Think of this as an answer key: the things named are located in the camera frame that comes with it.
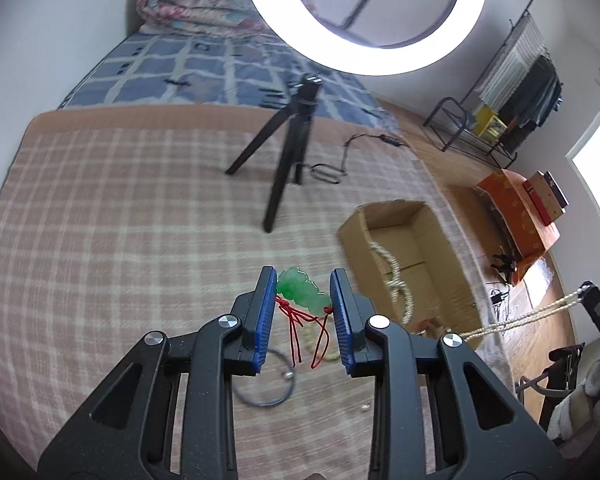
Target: blue checkered quilt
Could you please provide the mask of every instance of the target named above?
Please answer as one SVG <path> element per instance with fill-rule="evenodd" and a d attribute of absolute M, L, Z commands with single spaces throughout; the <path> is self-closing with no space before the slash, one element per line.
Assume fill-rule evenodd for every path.
<path fill-rule="evenodd" d="M 283 43 L 206 35 L 131 35 L 61 108 L 202 103 L 282 108 L 305 74 L 324 80 L 317 116 L 397 131 L 394 118 L 355 76 L 318 65 Z"/>

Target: red string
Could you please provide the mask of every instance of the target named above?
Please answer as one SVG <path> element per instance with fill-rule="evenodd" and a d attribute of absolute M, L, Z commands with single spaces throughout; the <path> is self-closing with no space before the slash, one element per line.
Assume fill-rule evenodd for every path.
<path fill-rule="evenodd" d="M 329 347 L 330 338 L 329 331 L 327 330 L 327 320 L 329 314 L 333 313 L 333 309 L 330 306 L 326 306 L 324 308 L 324 312 L 326 314 L 324 316 L 324 321 L 320 322 L 320 319 L 317 316 L 311 316 L 302 310 L 292 307 L 291 304 L 281 296 L 276 296 L 276 303 L 278 304 L 280 312 L 282 312 L 289 319 L 289 343 L 291 344 L 291 360 L 294 367 L 296 366 L 296 349 L 298 350 L 298 362 L 302 363 L 302 354 L 300 351 L 300 342 L 298 341 L 298 329 L 296 328 L 296 323 L 298 323 L 300 326 L 304 326 L 302 324 L 303 321 L 306 323 L 316 322 L 320 326 L 320 336 L 318 337 L 318 342 L 315 345 L 314 358 L 311 361 L 312 370 L 316 369 L 324 359 L 324 356 L 327 353 L 327 348 Z M 326 343 L 320 359 L 318 359 L 316 362 L 316 357 L 318 355 L 318 349 L 320 348 L 320 341 L 322 340 L 323 334 L 326 334 L 327 336 Z"/>

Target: bed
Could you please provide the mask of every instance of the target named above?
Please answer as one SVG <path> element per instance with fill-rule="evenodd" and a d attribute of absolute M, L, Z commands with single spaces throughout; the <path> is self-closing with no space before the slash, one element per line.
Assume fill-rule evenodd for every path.
<path fill-rule="evenodd" d="M 313 9 L 312 0 L 303 0 Z M 262 22 L 250 0 L 138 0 L 146 21 L 60 108 L 218 104 L 279 109 L 303 75 L 323 79 L 315 115 L 397 132 L 359 80 L 302 56 Z"/>
<path fill-rule="evenodd" d="M 316 116 L 395 132 L 395 120 L 358 79 L 318 65 L 286 44 L 208 34 L 143 34 L 119 44 L 60 108 L 221 104 L 282 108 L 304 74 L 324 84 Z"/>
<path fill-rule="evenodd" d="M 341 184 L 288 186 L 276 229 L 264 233 L 283 136 L 272 136 L 240 178 L 223 171 L 272 113 L 138 105 L 59 110 L 32 121 L 0 194 L 0 427 L 32 466 L 146 332 L 177 336 L 225 314 L 263 265 L 299 266 L 320 290 L 344 267 L 354 283 L 336 231 L 363 203 L 427 203 L 482 324 L 495 322 L 458 220 L 407 148 L 359 139 Z M 318 117 L 307 160 L 337 161 L 347 138 L 373 132 Z M 270 348 L 289 354 L 288 341 L 288 324 L 275 316 Z M 351 380 L 340 362 L 311 370 L 303 354 L 285 404 L 262 410 L 235 402 L 240 478 L 365 477 L 372 410 L 360 406 L 372 400 L 373 381 Z M 500 335 L 485 338 L 478 354 L 511 384 Z M 324 452 L 333 446 L 337 455 Z"/>

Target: tripod leg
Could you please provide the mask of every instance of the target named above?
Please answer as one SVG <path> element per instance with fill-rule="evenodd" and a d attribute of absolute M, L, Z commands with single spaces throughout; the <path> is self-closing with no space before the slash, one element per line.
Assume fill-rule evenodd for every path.
<path fill-rule="evenodd" d="M 234 163 L 225 171 L 227 175 L 232 175 L 240 169 L 240 167 L 248 160 L 248 158 L 262 146 L 265 140 L 269 139 L 276 130 L 285 123 L 291 114 L 291 107 L 288 105 L 279 110 L 270 118 L 269 122 L 264 125 L 260 132 L 253 138 L 244 151 L 235 159 Z"/>
<path fill-rule="evenodd" d="M 294 182 L 298 186 L 302 186 L 302 170 L 304 169 L 304 156 L 306 155 L 306 147 L 309 144 L 309 134 L 311 134 L 311 121 L 302 123 L 300 134 L 298 135 L 297 151 L 296 151 L 296 176 Z"/>
<path fill-rule="evenodd" d="M 273 231 L 273 223 L 276 221 L 278 207 L 282 200 L 282 194 L 285 192 L 286 181 L 289 178 L 291 167 L 296 161 L 298 154 L 298 139 L 301 135 L 302 123 L 300 117 L 292 117 L 289 123 L 289 130 L 286 133 L 285 144 L 282 148 L 282 155 L 276 170 L 276 176 L 273 179 L 271 194 L 269 195 L 269 204 L 264 216 L 264 230 L 267 233 Z"/>

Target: green jade pendant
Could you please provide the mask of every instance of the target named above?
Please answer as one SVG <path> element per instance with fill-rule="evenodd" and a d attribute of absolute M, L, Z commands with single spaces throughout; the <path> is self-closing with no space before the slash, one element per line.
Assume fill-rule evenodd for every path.
<path fill-rule="evenodd" d="M 312 316 L 324 316 L 324 308 L 331 306 L 329 295 L 320 292 L 307 273 L 298 267 L 284 270 L 278 276 L 276 291 L 287 301 L 294 301 L 298 306 L 308 309 Z"/>

